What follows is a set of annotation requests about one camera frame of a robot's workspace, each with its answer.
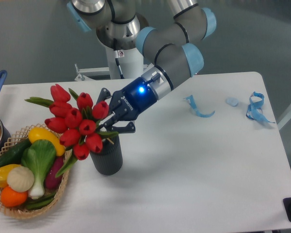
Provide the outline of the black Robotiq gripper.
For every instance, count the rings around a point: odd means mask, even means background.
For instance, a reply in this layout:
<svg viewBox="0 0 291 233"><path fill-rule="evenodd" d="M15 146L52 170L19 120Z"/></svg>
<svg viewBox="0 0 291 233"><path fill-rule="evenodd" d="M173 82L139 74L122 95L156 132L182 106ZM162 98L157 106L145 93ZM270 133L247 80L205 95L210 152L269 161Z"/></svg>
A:
<svg viewBox="0 0 291 233"><path fill-rule="evenodd" d="M148 81L143 77L135 79L121 90L115 91L113 95L107 88L102 88L96 104L110 98L109 113L112 114L112 117L102 125L107 131L119 134L135 133L133 120L136 120L139 114L158 100L154 91L148 86ZM130 122L126 126L113 126L119 121Z"/></svg>

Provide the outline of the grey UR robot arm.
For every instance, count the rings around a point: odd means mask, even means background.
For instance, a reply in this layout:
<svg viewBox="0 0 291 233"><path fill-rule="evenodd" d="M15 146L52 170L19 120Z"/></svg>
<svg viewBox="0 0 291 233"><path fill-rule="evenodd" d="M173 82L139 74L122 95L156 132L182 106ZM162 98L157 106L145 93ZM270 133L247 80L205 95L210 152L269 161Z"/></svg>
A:
<svg viewBox="0 0 291 233"><path fill-rule="evenodd" d="M102 90L110 100L111 117L99 125L108 131L132 133L138 115L197 74L204 59L196 42L216 29L209 8L195 0L168 2L174 23L160 31L149 27L133 0L70 0L67 8L79 27L94 31L104 46L112 79L131 79L121 90Z"/></svg>

